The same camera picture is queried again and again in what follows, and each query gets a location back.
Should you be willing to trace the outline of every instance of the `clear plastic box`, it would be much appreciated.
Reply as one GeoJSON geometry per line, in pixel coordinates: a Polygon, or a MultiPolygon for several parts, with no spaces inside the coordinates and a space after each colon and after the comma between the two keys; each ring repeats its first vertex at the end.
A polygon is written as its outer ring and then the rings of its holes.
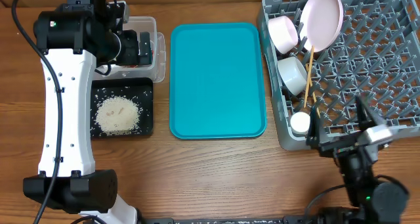
{"type": "MultiPolygon", "coordinates": [[[[112,70],[108,76],[94,74],[93,80],[101,79],[122,79],[122,78],[150,78],[154,83],[160,83],[165,78],[166,69],[166,48],[165,38],[162,33],[157,32],[156,20],[149,16],[130,17],[129,22],[123,25],[124,30],[137,32],[137,39],[140,40],[140,32],[150,33],[150,47],[153,52],[151,65],[137,66],[136,68],[111,65],[112,70]]],[[[98,69],[105,72],[107,66],[98,69]]]]}

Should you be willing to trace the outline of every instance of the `white cup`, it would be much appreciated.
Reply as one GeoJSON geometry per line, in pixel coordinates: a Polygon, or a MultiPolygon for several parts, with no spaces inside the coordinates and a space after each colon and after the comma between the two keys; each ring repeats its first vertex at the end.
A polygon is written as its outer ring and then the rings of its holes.
{"type": "Polygon", "coordinates": [[[297,31],[292,21],[281,16],[268,21],[268,33],[281,54],[286,54],[298,43],[297,31]]]}
{"type": "Polygon", "coordinates": [[[306,135],[310,126],[310,116],[306,112],[297,112],[290,117],[290,127],[297,135],[306,135]]]}
{"type": "Polygon", "coordinates": [[[308,74],[302,63],[296,57],[289,57],[277,62],[277,70],[287,89],[298,95],[306,88],[308,74]]]}

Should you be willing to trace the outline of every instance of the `plastic container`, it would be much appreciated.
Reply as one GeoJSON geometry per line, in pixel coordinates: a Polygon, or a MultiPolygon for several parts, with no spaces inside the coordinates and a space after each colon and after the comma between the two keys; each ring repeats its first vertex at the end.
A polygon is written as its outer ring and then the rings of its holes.
{"type": "MultiPolygon", "coordinates": [[[[304,135],[293,134],[290,117],[318,105],[327,136],[337,137],[358,129],[355,96],[362,94],[372,110],[381,114],[397,138],[420,135],[420,47],[417,33],[420,11],[415,0],[341,0],[343,27],[329,49],[314,58],[313,86],[317,103],[304,105],[284,90],[267,24],[288,16],[300,30],[299,20],[308,0],[262,0],[257,19],[261,47],[267,61],[272,88],[272,107],[278,139],[286,150],[310,149],[304,135]]],[[[308,63],[302,38],[289,56],[308,63]]]]}
{"type": "Polygon", "coordinates": [[[163,79],[165,79],[166,48],[163,34],[157,32],[156,20],[153,17],[148,16],[130,17],[129,22],[123,25],[123,29],[136,31],[138,39],[140,39],[140,32],[150,33],[150,46],[153,51],[152,64],[148,66],[137,66],[136,68],[125,68],[112,65],[112,70],[108,76],[95,74],[93,80],[150,78],[154,83],[162,82],[163,79]]]}

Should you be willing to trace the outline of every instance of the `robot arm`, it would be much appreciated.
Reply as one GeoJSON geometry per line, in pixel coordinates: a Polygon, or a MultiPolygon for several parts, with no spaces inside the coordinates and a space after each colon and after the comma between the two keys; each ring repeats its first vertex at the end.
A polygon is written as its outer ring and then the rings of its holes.
{"type": "MultiPolygon", "coordinates": [[[[51,182],[56,160],[59,90],[63,109],[61,157],[47,207],[96,215],[108,224],[136,224],[140,219],[140,212],[117,194],[115,171],[95,171],[89,120],[92,78],[97,66],[151,64],[150,38],[139,46],[137,33],[122,28],[128,22],[128,13],[125,2],[67,0],[55,11],[42,12],[34,24],[37,48],[50,62],[61,89],[55,88],[43,62],[45,142],[38,175],[24,179],[24,194],[42,203],[51,182]]],[[[144,39],[148,33],[141,35],[144,39]]]]}
{"type": "Polygon", "coordinates": [[[329,141],[318,117],[311,110],[306,143],[320,156],[334,158],[340,167],[350,203],[355,208],[325,208],[319,215],[323,224],[378,223],[398,224],[410,194],[400,182],[385,175],[374,176],[372,167],[378,151],[388,147],[394,135],[386,120],[356,97],[360,131],[329,141]]]}

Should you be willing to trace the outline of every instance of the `pile of rice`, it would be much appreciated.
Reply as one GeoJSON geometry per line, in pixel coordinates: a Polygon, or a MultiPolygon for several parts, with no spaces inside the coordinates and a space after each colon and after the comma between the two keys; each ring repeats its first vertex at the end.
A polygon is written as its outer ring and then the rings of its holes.
{"type": "Polygon", "coordinates": [[[138,129],[138,104],[123,97],[112,97],[98,105],[96,123],[107,135],[128,135],[138,129]]]}

